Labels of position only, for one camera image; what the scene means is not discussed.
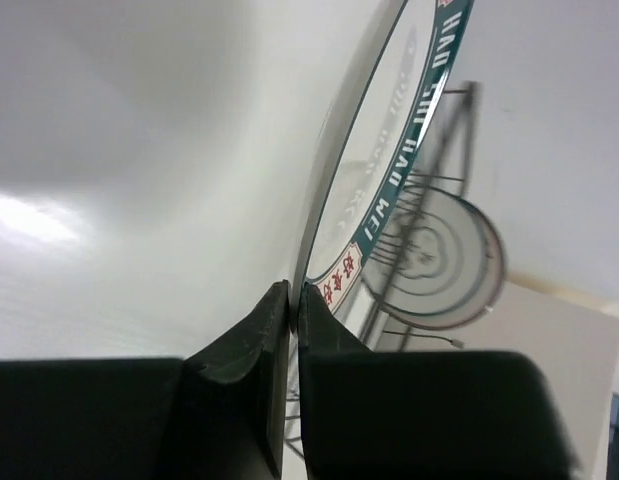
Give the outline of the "blue rimmed plate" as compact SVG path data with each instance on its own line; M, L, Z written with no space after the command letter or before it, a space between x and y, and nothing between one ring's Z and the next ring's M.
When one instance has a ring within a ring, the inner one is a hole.
M415 166L460 50L471 1L383 1L323 123L290 306L314 285L348 297Z

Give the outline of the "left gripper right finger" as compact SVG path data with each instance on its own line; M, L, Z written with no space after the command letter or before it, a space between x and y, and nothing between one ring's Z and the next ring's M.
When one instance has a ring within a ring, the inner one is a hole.
M319 290L298 309L301 438L312 479L575 479L549 385L511 351L373 352Z

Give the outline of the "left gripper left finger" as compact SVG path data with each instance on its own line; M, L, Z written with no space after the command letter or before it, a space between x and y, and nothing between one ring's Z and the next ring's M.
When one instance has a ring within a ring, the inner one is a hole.
M277 479L286 282L195 355L0 361L0 479Z

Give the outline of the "grey rimmed white plate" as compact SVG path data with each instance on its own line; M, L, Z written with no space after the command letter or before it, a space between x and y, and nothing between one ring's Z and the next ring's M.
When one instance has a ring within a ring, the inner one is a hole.
M502 236L478 207L440 189L429 193L381 310L424 330L450 330L490 312L508 259Z

